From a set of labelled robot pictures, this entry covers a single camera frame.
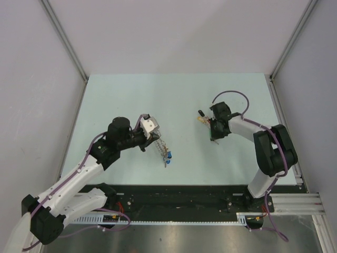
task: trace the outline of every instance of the white wall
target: white wall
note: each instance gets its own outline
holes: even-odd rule
[[[0,3],[0,252],[57,177],[84,84],[38,1]]]
[[[51,0],[89,74],[270,74],[309,0]]]
[[[336,0],[318,3],[275,82],[305,180],[337,235],[336,12]]]

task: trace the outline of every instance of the metal frame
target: metal frame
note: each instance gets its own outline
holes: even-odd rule
[[[57,35],[59,36],[61,42],[63,43],[70,59],[72,60],[72,62],[75,64],[77,71],[79,72],[81,78],[83,79],[83,81],[85,82],[85,84],[88,81],[88,75],[85,73],[82,64],[80,62],[80,60],[78,59],[68,37],[66,36],[66,33],[64,31],[64,29],[62,28],[55,11],[53,10],[51,4],[49,3],[49,0],[39,0],[43,9],[45,10],[53,28],[55,29],[55,32],[57,33]],[[293,45],[295,44],[296,40],[298,39],[300,33],[302,32],[305,24],[307,23],[309,17],[311,16],[316,4],[318,3],[318,0],[310,0],[310,2],[307,5],[307,8],[305,10],[305,12],[303,13],[299,23],[297,24],[289,42],[287,43],[283,53],[281,54],[279,60],[277,61],[277,64],[275,66],[275,68],[273,69],[271,75],[270,75],[270,79],[267,81],[268,82],[268,86],[270,89],[270,94],[273,100],[273,104],[275,107],[275,111],[277,114],[277,118],[279,120],[279,122],[281,122],[282,124],[284,124],[285,126],[287,125],[286,123],[286,119],[285,119],[285,115],[282,111],[282,107],[280,105],[280,101],[279,98],[277,96],[277,92],[275,90],[274,87],[274,79],[276,77],[276,75],[278,74],[280,68],[282,67],[282,65],[284,64],[288,54],[290,53],[290,50],[292,49]],[[76,119],[78,116],[78,112],[80,111],[80,107],[82,104],[82,99],[84,96],[84,92],[85,92],[85,88],[83,90],[82,93],[82,98],[79,104],[79,107],[77,109],[77,115],[75,117],[74,120],[74,124],[73,126],[75,126],[76,123]],[[69,138],[69,142],[67,145],[67,148],[65,150],[65,154],[64,154],[64,159],[62,161],[62,166],[64,164],[64,160],[66,157],[66,153],[68,151],[68,147],[69,147],[69,143],[70,143],[70,139],[71,136]],[[302,175],[301,175],[301,168],[299,165],[296,165],[294,167],[294,172],[295,172],[295,176],[296,176],[296,180],[298,182],[299,185],[303,184],[303,180],[302,180]],[[316,230],[320,239],[320,243],[323,249],[323,252],[337,252],[337,247],[336,244],[334,242],[334,239],[332,237],[332,231],[329,227],[329,223],[326,219],[326,215],[322,206],[322,202],[321,199],[319,197],[318,194],[308,194],[308,193],[304,193],[304,194],[272,194],[273,197],[273,201],[274,201],[274,207],[275,207],[275,214],[276,215],[312,215],[315,226],[316,226]],[[238,223],[240,223],[240,219],[242,219],[241,215],[244,215],[244,213],[238,213]]]

